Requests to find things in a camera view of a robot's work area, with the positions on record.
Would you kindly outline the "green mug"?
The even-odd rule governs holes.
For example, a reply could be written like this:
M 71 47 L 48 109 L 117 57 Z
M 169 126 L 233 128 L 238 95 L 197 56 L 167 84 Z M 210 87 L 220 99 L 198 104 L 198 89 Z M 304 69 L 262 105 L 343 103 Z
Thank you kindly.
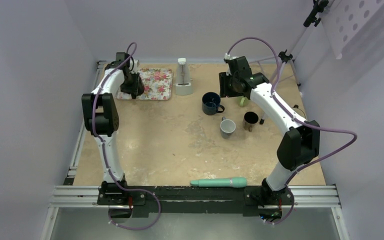
M 250 100 L 247 97 L 240 97 L 238 100 L 238 105 L 243 108 L 249 104 Z

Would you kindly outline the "dark blue mug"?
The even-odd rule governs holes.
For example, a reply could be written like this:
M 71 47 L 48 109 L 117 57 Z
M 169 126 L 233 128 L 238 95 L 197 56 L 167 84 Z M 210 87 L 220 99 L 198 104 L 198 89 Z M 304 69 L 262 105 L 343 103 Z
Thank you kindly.
M 221 105 L 221 97 L 215 92 L 207 92 L 202 96 L 202 111 L 209 116 L 223 113 L 225 107 Z

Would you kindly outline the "brown mug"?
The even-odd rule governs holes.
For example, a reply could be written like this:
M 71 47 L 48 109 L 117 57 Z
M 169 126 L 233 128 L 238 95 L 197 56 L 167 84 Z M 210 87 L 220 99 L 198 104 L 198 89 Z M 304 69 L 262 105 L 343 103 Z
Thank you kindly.
M 253 112 L 248 111 L 243 116 L 242 127 L 249 132 L 253 131 L 253 127 L 259 122 L 259 116 Z

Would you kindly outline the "grey mug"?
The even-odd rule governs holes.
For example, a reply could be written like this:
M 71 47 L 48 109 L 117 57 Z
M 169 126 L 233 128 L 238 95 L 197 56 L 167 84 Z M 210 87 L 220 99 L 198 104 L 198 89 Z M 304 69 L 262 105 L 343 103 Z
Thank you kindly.
M 228 139 L 236 130 L 236 124 L 233 120 L 222 117 L 220 125 L 220 134 L 223 139 Z

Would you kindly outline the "cream mug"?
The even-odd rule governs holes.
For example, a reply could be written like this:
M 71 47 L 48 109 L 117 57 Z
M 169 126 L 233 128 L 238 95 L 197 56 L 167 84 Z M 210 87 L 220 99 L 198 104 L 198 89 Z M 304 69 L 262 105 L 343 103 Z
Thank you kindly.
M 295 105 L 292 107 L 292 109 L 293 109 L 296 113 L 298 113 L 300 116 L 302 116 L 303 118 L 305 118 L 305 119 L 307 118 L 305 111 L 302 110 L 302 109 L 299 107 L 299 105 L 295 104 Z

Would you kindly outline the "teal cylindrical tool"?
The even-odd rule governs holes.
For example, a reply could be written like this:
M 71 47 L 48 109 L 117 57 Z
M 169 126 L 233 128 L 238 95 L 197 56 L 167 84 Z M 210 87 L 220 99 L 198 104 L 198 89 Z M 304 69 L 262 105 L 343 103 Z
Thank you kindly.
M 208 178 L 191 180 L 190 185 L 201 188 L 244 188 L 247 186 L 245 177 Z

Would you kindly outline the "perforated music stand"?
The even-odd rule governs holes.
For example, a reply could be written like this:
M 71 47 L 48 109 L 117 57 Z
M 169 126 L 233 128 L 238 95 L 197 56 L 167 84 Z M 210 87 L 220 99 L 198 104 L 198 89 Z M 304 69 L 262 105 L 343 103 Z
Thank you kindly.
M 272 13 L 259 37 L 295 57 L 307 116 L 326 126 L 384 122 L 384 0 L 332 0 L 319 26 L 311 5 Z

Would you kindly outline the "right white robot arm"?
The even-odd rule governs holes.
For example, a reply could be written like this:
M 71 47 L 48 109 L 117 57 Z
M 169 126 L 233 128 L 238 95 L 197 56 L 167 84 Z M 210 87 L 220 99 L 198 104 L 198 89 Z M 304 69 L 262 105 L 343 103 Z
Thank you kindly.
M 286 190 L 293 172 L 319 155 L 319 124 L 315 120 L 307 121 L 286 106 L 267 77 L 252 72 L 246 57 L 227 54 L 224 62 L 228 70 L 219 74 L 219 95 L 222 98 L 246 97 L 259 106 L 282 133 L 276 152 L 278 162 L 261 183 L 262 200 L 272 204 Z

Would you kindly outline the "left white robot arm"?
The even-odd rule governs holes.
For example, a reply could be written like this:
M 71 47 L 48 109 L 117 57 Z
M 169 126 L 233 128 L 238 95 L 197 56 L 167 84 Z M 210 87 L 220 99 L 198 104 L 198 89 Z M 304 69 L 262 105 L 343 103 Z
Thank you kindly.
M 118 92 L 125 93 L 132 99 L 144 93 L 139 62 L 127 52 L 116 53 L 115 61 L 104 69 L 103 79 L 98 86 L 81 97 L 84 125 L 97 143 L 103 167 L 99 198 L 110 199 L 122 205 L 132 198 L 132 192 L 127 189 L 125 172 L 116 147 L 120 125 L 115 104 Z

